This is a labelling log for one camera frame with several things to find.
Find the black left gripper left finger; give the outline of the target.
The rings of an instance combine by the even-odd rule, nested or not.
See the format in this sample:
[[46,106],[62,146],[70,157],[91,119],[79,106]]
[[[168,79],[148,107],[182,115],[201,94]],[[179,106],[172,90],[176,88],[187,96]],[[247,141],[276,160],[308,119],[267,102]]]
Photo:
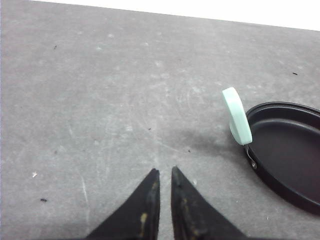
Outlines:
[[87,240],[156,240],[160,222],[160,172],[153,168],[128,199]]

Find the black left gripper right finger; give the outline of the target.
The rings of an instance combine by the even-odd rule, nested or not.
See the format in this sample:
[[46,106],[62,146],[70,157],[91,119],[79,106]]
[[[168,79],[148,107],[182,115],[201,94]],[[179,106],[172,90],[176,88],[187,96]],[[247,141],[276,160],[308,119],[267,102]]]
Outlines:
[[177,166],[171,172],[171,217],[176,240],[247,238],[204,199]]

